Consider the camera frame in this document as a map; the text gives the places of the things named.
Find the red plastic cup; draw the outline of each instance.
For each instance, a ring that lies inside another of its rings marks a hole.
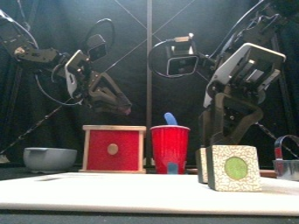
[[[170,167],[176,166],[178,174],[184,174],[191,129],[178,125],[160,125],[154,126],[151,131],[156,173],[167,174]]]

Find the wire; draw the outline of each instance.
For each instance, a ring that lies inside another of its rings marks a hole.
[[[216,50],[214,51],[214,53],[211,54],[210,58],[214,58],[215,55],[219,54],[223,46],[227,44],[227,42],[230,41],[230,38],[232,36],[232,34],[236,32],[238,28],[242,26],[243,22],[248,19],[248,17],[251,17],[251,15],[254,13],[256,13],[260,8],[263,8],[263,6],[270,2],[271,0],[262,0],[258,2],[258,4],[250,9],[250,11],[243,15],[243,17],[240,18],[240,20],[235,23],[235,25],[232,26],[231,30],[228,31],[228,34],[226,36],[226,38],[222,40]]]
[[[42,90],[43,94],[44,94],[52,101],[58,102],[62,106],[72,107],[72,106],[76,106],[76,105],[79,105],[79,104],[82,103],[83,100],[78,101],[76,103],[71,103],[71,104],[68,104],[68,103],[64,103],[64,102],[62,102],[62,101],[54,99],[54,98],[46,93],[46,91],[44,91],[44,89],[43,89],[42,83],[40,83],[40,81],[39,81],[39,75],[38,75],[38,74],[35,75],[35,79],[36,79],[38,87],[39,87],[39,89]]]

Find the table surface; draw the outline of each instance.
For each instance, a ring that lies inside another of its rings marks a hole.
[[[58,175],[67,177],[66,175],[74,175],[74,173],[58,174]],[[34,178],[32,178],[32,176],[36,176],[36,174],[30,173],[23,167],[5,167],[5,168],[0,167],[0,179],[17,178],[15,180],[15,183],[16,182],[20,183],[19,182],[20,178],[28,178],[31,180],[34,180],[36,178],[44,179],[46,177],[47,177],[47,179],[50,178],[50,176],[47,176],[47,175],[46,176],[38,175],[38,177],[34,177]],[[122,183],[120,185],[128,186],[128,182],[124,181],[124,175],[122,174],[122,176],[123,176],[123,178],[118,178],[118,180],[122,180],[122,181],[119,181],[119,183]],[[148,177],[155,178],[152,176],[160,176],[160,178],[162,178],[162,175],[150,175]],[[188,179],[188,181],[191,180],[191,176],[194,176],[194,175],[182,175],[182,177],[186,180]],[[72,183],[70,182],[71,183],[70,187],[72,187],[75,184],[74,183],[75,179],[71,177],[68,177],[68,179],[70,180],[72,179]],[[67,180],[66,178],[60,178],[60,179],[56,179],[56,182],[54,180],[52,183],[59,183],[60,181],[63,182],[66,180]],[[90,181],[83,181],[83,183],[84,182],[86,182],[86,185],[92,184]],[[286,187],[286,185],[288,187],[292,185],[298,185],[296,182],[291,182],[291,181],[283,181],[283,183],[286,183],[286,184],[280,185],[280,187],[283,187],[283,188]],[[146,182],[139,181],[138,184],[139,184],[139,188],[136,188],[136,189],[139,189],[138,193],[146,194],[147,190],[143,189],[143,187],[146,187]],[[168,184],[164,185],[163,188],[168,189],[170,186],[174,187],[174,180],[168,181]],[[3,186],[1,186],[1,190],[5,195],[7,195],[7,192],[26,193],[28,191],[27,187],[28,187],[28,185],[15,185],[13,188],[7,189],[7,188],[3,188]],[[78,185],[78,187],[75,187],[75,189],[78,191],[84,190],[84,189],[82,189],[82,184]],[[294,199],[288,195],[290,204],[294,204],[298,202],[298,190],[296,189],[292,190],[292,193],[295,194],[295,196],[292,197]],[[279,201],[276,201],[275,203],[280,206],[286,204],[284,202],[279,203]],[[235,214],[232,214],[232,213],[178,213],[176,211],[174,211],[172,213],[164,213],[164,211],[160,211],[160,210],[156,210],[154,213],[148,213],[148,212],[143,212],[143,211],[139,211],[136,213],[132,211],[122,211],[122,210],[115,211],[114,213],[111,213],[111,212],[112,212],[111,210],[110,211],[92,211],[92,210],[88,210],[88,211],[82,211],[82,210],[52,211],[52,210],[43,210],[39,207],[35,208],[34,210],[27,210],[23,208],[21,209],[3,209],[0,211],[0,223],[1,224],[3,223],[20,223],[20,222],[21,223],[58,223],[58,220],[60,220],[60,223],[72,223],[72,224],[87,223],[87,222],[88,223],[172,223],[172,224],[176,224],[176,223],[194,223],[195,221],[198,223],[215,223],[215,224],[216,223],[254,223],[254,222],[259,222],[259,224],[263,224],[263,223],[299,223],[299,216],[298,215],[294,216],[294,213],[292,213],[292,215],[290,215],[287,213],[284,215],[272,213],[268,216],[268,215],[263,215],[263,214],[255,215],[255,214],[239,214],[239,213],[235,213]]]

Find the ceramic bowl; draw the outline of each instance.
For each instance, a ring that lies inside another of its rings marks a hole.
[[[26,148],[23,161],[31,172],[66,172],[75,164],[76,150],[59,148]]]

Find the red wooden box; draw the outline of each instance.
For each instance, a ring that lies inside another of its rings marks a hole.
[[[144,173],[144,126],[84,125],[82,172]]]

